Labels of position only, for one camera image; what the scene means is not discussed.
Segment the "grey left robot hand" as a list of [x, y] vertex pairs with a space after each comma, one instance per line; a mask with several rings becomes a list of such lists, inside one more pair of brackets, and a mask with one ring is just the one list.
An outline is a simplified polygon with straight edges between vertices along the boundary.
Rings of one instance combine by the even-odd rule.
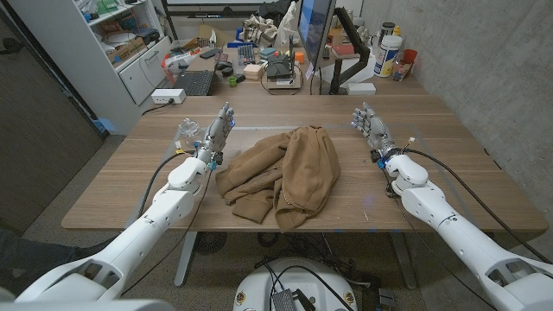
[[194, 157], [210, 166], [222, 164], [222, 150], [235, 125], [234, 110], [228, 102], [221, 107], [217, 117], [206, 127], [203, 137], [195, 147]]

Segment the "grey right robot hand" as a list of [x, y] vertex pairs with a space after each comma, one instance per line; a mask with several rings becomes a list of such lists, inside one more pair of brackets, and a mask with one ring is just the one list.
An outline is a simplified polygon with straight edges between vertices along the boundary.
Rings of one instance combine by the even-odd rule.
[[394, 143], [389, 128], [366, 102], [362, 108], [354, 109], [352, 127], [366, 139], [372, 162], [385, 165], [399, 153], [400, 148]]

